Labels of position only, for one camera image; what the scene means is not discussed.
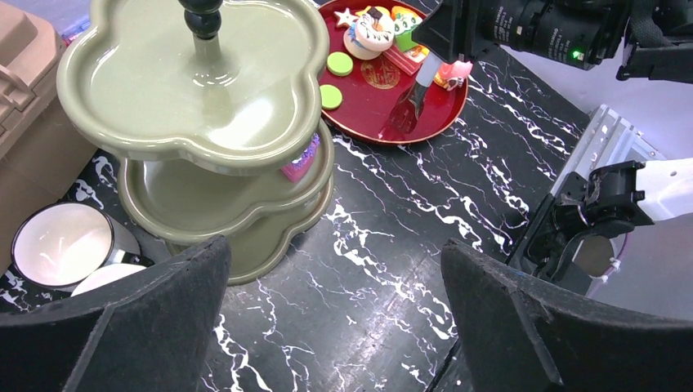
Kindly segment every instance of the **white plate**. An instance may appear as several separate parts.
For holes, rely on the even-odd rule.
[[[136,272],[144,270],[145,267],[134,264],[112,264],[104,268],[99,268],[93,274],[87,276],[72,292],[71,296],[77,296],[84,292],[89,292],[118,279],[125,278]]]

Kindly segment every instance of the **camera lens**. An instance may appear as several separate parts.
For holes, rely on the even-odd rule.
[[[599,64],[603,17],[539,0],[492,0],[480,13],[483,38],[580,69]]]

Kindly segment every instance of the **green round coaster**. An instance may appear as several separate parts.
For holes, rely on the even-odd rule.
[[[354,60],[343,51],[335,51],[327,57],[327,69],[336,76],[347,76],[354,69]]]
[[[320,95],[323,99],[323,109],[333,110],[342,104],[342,92],[331,84],[320,86]]]

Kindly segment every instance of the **camera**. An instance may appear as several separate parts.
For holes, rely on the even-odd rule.
[[[476,60],[500,44],[591,69],[618,50],[628,4],[624,0],[443,0],[414,30],[413,39],[446,62],[459,55]]]
[[[625,6],[541,0],[486,1],[477,16],[483,39],[580,69],[616,53]]]

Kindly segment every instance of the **tan plastic container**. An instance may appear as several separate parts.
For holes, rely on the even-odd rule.
[[[62,198],[96,152],[57,99],[64,50],[48,22],[0,2],[0,274],[19,226]]]

